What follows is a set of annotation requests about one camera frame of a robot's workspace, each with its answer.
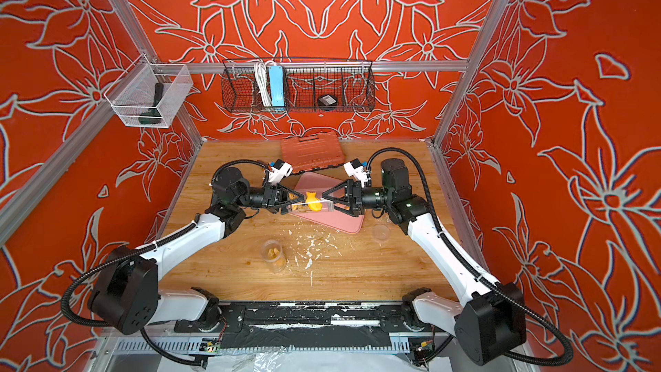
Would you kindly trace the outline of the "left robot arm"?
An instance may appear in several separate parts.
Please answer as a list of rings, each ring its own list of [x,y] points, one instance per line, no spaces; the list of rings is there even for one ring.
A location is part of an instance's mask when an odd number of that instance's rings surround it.
[[[131,335],[152,322],[199,320],[211,308],[201,292],[167,296],[160,291],[163,277],[198,251],[236,232],[248,208],[287,213],[303,194],[282,185],[292,165],[277,160],[257,162],[263,182],[253,187],[234,160],[222,165],[211,178],[212,198],[204,213],[187,226],[161,239],[130,249],[120,246],[100,265],[87,270],[65,290],[60,312],[84,327],[113,327]]]

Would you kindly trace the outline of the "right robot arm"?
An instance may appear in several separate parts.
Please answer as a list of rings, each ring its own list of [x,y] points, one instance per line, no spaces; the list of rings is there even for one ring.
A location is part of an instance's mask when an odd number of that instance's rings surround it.
[[[375,186],[370,167],[370,163],[357,159],[345,164],[348,179],[322,196],[346,215],[384,212],[442,272],[457,301],[451,303],[419,289],[410,301],[414,320],[447,332],[476,365],[502,356],[547,367],[571,362],[574,351],[565,334],[526,305],[516,284],[497,280],[448,234],[435,211],[427,182],[422,183],[423,196],[416,195],[404,160],[387,158],[380,165],[381,184]],[[527,319],[551,332],[561,343],[562,353],[538,358],[516,352],[527,341]]]

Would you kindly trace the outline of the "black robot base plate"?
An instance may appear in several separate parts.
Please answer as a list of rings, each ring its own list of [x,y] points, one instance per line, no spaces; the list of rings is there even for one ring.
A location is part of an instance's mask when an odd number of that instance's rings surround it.
[[[226,301],[220,321],[204,331],[192,321],[175,323],[176,334],[220,343],[220,351],[373,351],[405,353],[446,332],[406,320],[401,301]]]

